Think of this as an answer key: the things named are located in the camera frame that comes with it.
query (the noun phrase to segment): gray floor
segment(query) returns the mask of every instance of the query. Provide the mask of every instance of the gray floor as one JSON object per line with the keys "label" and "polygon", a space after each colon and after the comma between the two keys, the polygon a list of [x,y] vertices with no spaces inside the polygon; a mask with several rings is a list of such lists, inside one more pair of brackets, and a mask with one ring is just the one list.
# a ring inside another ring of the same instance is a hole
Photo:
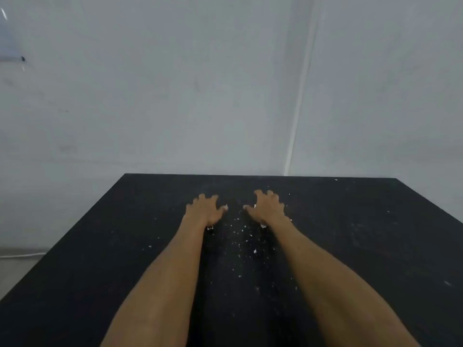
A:
{"label": "gray floor", "polygon": [[37,262],[38,259],[0,260],[0,299],[2,299]]}

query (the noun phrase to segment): black table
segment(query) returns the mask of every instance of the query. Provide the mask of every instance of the black table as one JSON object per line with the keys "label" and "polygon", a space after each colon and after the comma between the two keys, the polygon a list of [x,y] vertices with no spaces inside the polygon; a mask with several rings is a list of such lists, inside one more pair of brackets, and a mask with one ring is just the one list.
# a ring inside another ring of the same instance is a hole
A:
{"label": "black table", "polygon": [[98,346],[185,205],[217,193],[229,212],[204,235],[188,344],[323,346],[274,236],[242,211],[255,189],[277,192],[422,346],[463,345],[463,224],[400,181],[149,174],[124,175],[3,298],[0,344]]}

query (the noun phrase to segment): wall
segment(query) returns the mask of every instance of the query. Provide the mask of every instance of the wall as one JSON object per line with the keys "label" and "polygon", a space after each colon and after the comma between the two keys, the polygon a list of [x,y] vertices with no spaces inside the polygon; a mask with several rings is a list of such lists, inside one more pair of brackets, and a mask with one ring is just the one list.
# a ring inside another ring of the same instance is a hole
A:
{"label": "wall", "polygon": [[50,247],[123,173],[281,174],[308,1],[2,0],[0,247]]}
{"label": "wall", "polygon": [[395,176],[463,220],[463,0],[323,0],[291,174]]}

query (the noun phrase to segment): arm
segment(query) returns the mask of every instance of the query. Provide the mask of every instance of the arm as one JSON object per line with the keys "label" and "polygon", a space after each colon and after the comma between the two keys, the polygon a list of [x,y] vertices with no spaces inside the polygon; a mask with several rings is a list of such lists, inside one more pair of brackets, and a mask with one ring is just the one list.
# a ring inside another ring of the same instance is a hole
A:
{"label": "arm", "polygon": [[329,346],[418,344],[389,305],[360,276],[318,247],[284,215],[271,191],[255,191],[249,215],[272,229]]}
{"label": "arm", "polygon": [[217,198],[201,194],[187,205],[176,235],[120,306],[102,347],[186,345],[204,228],[228,209],[217,209]]}

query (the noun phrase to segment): white cable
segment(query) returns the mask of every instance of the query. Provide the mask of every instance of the white cable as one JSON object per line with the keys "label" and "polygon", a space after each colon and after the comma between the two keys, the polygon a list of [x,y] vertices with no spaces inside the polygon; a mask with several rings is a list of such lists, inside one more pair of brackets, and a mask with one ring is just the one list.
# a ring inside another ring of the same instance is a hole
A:
{"label": "white cable", "polygon": [[306,81],[309,73],[310,58],[312,55],[313,43],[315,40],[315,32],[317,31],[317,23],[320,12],[321,0],[314,0],[312,12],[310,14],[309,34],[307,36],[306,53],[304,55],[302,70],[300,72],[299,91],[297,93],[296,107],[294,109],[293,126],[291,128],[289,146],[286,154],[285,170],[283,173],[283,175],[286,177],[289,174],[289,167],[291,166],[291,159],[293,157],[294,142],[296,140],[296,130],[299,123],[300,111],[302,110],[302,101],[304,99],[304,91],[306,90]]}
{"label": "white cable", "polygon": [[46,252],[29,253],[29,254],[15,254],[15,255],[11,255],[11,256],[0,256],[0,259],[35,257],[35,256],[44,256],[46,254],[47,254]]}

